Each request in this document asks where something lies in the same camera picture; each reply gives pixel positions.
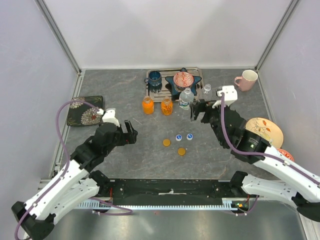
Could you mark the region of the labelled water bottle blue cap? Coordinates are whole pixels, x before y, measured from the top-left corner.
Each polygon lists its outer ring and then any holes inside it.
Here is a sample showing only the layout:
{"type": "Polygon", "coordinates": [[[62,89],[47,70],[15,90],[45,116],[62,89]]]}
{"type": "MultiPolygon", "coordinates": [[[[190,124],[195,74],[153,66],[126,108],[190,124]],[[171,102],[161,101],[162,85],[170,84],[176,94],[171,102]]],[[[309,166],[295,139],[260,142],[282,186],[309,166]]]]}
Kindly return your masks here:
{"type": "Polygon", "coordinates": [[[185,88],[179,95],[178,106],[184,110],[189,110],[190,103],[194,100],[194,93],[189,87],[185,88]]]}

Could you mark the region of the clear unlabelled water bottle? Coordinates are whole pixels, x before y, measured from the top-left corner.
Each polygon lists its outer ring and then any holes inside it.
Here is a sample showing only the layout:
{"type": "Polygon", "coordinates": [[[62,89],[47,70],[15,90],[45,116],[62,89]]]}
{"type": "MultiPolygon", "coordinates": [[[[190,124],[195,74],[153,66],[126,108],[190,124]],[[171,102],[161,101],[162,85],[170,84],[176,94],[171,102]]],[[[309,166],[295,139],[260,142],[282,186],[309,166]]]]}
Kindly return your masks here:
{"type": "Polygon", "coordinates": [[[205,101],[210,101],[213,97],[212,86],[210,84],[206,84],[201,92],[202,99],[205,101]]]}

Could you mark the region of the orange juice bottle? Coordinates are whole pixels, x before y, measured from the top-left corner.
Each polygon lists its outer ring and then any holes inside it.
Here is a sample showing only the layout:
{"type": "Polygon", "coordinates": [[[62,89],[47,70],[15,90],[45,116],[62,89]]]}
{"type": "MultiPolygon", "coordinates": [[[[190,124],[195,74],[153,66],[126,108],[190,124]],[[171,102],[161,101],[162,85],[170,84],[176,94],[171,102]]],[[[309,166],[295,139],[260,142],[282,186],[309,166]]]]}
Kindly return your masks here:
{"type": "Polygon", "coordinates": [[[142,101],[142,110],[145,114],[150,115],[154,112],[154,101],[150,96],[145,96],[142,101]]]}
{"type": "Polygon", "coordinates": [[[169,116],[173,112],[173,102],[170,97],[164,97],[161,102],[161,112],[165,116],[169,116]]]}

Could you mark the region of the white blue bottle cap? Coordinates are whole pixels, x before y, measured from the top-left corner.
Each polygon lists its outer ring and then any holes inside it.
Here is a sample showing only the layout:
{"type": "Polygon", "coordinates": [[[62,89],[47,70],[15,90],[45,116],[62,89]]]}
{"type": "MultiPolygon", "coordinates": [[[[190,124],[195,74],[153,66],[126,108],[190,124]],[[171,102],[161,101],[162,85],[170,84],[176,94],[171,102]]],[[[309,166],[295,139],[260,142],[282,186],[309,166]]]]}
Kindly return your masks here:
{"type": "Polygon", "coordinates": [[[188,133],[186,138],[187,138],[187,140],[191,141],[194,138],[194,136],[193,136],[193,134],[188,133]]]}
{"type": "Polygon", "coordinates": [[[180,134],[177,134],[176,137],[175,137],[176,141],[178,141],[178,142],[181,141],[182,138],[183,137],[180,134]]]}

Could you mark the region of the orange bottle cap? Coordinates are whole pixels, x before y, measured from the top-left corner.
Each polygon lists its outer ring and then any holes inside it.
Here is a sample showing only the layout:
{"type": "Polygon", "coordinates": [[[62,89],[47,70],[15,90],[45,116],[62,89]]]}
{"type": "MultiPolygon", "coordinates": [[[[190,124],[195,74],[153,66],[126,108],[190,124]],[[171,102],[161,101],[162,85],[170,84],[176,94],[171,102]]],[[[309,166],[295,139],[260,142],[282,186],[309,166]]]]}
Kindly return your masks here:
{"type": "Polygon", "coordinates": [[[166,138],[166,139],[163,140],[162,144],[165,147],[169,147],[171,145],[171,141],[168,138],[166,138]]]}
{"type": "Polygon", "coordinates": [[[186,149],[183,148],[183,147],[180,147],[178,150],[177,150],[177,153],[180,155],[180,156],[184,156],[186,154],[186,149]]]}

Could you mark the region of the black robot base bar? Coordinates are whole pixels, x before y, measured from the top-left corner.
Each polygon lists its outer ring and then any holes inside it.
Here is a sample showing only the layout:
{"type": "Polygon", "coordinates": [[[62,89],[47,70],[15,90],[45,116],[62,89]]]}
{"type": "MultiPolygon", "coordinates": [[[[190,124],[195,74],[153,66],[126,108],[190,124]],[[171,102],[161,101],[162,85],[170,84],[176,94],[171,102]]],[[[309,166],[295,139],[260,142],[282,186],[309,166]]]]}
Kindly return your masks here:
{"type": "Polygon", "coordinates": [[[108,184],[118,206],[221,205],[236,198],[228,182],[210,179],[115,179],[108,184]]]}

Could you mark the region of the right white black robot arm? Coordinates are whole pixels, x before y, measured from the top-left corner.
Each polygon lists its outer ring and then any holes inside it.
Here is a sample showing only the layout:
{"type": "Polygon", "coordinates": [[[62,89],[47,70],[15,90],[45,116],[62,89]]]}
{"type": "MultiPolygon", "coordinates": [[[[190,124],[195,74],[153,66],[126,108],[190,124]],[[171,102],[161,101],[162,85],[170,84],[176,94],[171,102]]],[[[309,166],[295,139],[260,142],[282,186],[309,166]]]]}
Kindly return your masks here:
{"type": "Polygon", "coordinates": [[[230,149],[236,159],[261,168],[283,183],[263,180],[245,172],[237,171],[229,184],[235,197],[244,193],[260,195],[291,205],[304,217],[320,220],[320,178],[285,157],[266,139],[245,129],[245,119],[229,106],[219,101],[204,101],[190,106],[190,118],[210,124],[219,144],[230,149]]]}

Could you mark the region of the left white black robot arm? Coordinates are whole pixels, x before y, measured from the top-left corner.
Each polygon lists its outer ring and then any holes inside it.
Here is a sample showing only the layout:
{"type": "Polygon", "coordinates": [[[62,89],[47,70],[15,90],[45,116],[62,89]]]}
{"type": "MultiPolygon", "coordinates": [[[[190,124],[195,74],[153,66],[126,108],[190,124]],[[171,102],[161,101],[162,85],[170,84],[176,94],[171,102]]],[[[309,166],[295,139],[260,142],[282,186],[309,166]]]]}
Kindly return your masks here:
{"type": "Polygon", "coordinates": [[[106,196],[110,179],[94,170],[115,147],[135,144],[138,132],[125,120],[126,132],[118,123],[104,122],[71,154],[61,171],[34,197],[17,201],[11,210],[29,239],[43,240],[62,217],[91,197],[106,196]]]}

